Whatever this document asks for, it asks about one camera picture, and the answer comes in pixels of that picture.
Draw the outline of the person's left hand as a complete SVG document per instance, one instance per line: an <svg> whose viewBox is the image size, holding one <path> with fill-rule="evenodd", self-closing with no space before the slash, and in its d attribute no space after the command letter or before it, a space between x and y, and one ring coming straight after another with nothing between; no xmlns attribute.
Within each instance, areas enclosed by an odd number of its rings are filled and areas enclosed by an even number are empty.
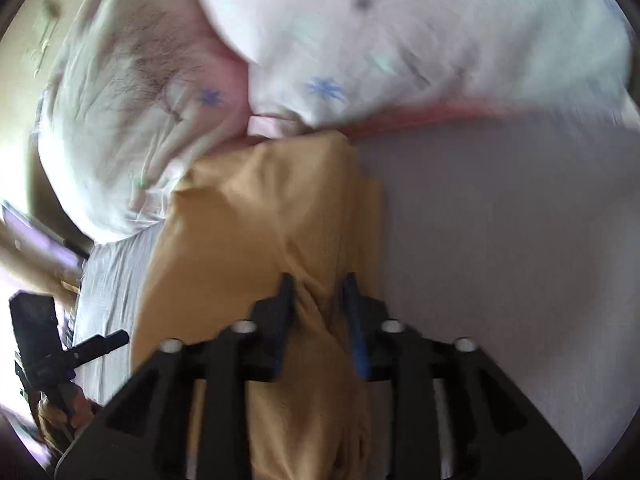
<svg viewBox="0 0 640 480"><path fill-rule="evenodd" d="M74 387L70 406L60 408L45 394L37 404L36 422L41 437L52 452L62 455L93 422L102 406Z"/></svg>

